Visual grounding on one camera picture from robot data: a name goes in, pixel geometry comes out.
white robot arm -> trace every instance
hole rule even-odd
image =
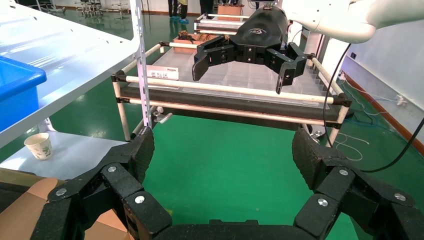
[[[289,20],[352,44],[377,29],[424,19],[424,0],[283,0],[282,9]]]

white label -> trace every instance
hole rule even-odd
[[[166,66],[147,65],[147,75],[149,78],[178,80],[178,68]]]

screw head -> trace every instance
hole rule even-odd
[[[323,207],[327,207],[329,205],[329,202],[323,198],[318,199],[318,204],[323,206]]]
[[[116,171],[116,169],[117,169],[117,167],[116,167],[116,166],[111,166],[111,167],[109,167],[109,168],[107,169],[107,171],[108,171],[109,173],[111,173],[111,172],[115,172],[115,171]]]
[[[394,197],[395,197],[396,199],[398,199],[398,200],[401,200],[401,201],[406,201],[406,200],[407,200],[407,198],[406,198],[404,195],[400,194],[400,193],[396,193],[396,194],[394,195]]]
[[[136,204],[141,204],[142,202],[144,202],[145,201],[145,197],[144,196],[138,196],[138,197],[136,197],[135,198],[135,200],[134,200],[134,202],[136,203]]]
[[[338,171],[341,175],[347,176],[349,175],[348,171],[341,169],[340,171]]]
[[[59,190],[56,191],[56,196],[62,196],[66,193],[66,188],[61,188]]]

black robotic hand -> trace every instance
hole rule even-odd
[[[193,80],[199,81],[210,66],[232,61],[265,65],[278,73],[275,91],[303,74],[307,58],[294,43],[282,48],[288,21],[278,7],[258,9],[237,31],[226,38],[216,37],[197,46],[192,68]]]

green floor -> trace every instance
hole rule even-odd
[[[99,22],[77,16],[67,10],[64,18],[123,38],[132,38],[131,19],[119,19],[108,13]],[[145,15],[146,48],[159,41],[173,39],[181,30],[193,32],[193,20],[181,25],[167,16]],[[354,90],[356,98],[375,111]],[[354,103],[353,109],[360,110]],[[130,129],[141,119],[140,105],[126,104]],[[369,121],[358,114],[360,121]],[[53,116],[53,126],[60,132],[124,140],[112,82],[106,79]],[[390,128],[382,117],[379,124]],[[0,162],[23,147],[24,139],[36,133],[28,131],[0,149]],[[406,144],[398,134],[380,127],[343,125],[341,132],[363,139],[349,138],[345,144],[358,149],[363,160],[354,164],[360,169],[381,167],[394,159]],[[174,223],[207,223],[209,219],[244,221],[257,219],[261,224],[293,223],[294,216],[312,194],[292,160],[293,131],[231,122],[173,116],[154,129],[156,151],[147,172],[145,187],[167,209]],[[359,154],[339,146],[348,157]],[[372,175],[411,194],[424,209],[424,161],[413,148],[394,167]],[[370,239],[358,227],[359,239]],[[357,235],[350,219],[342,215],[328,239],[354,240]]]

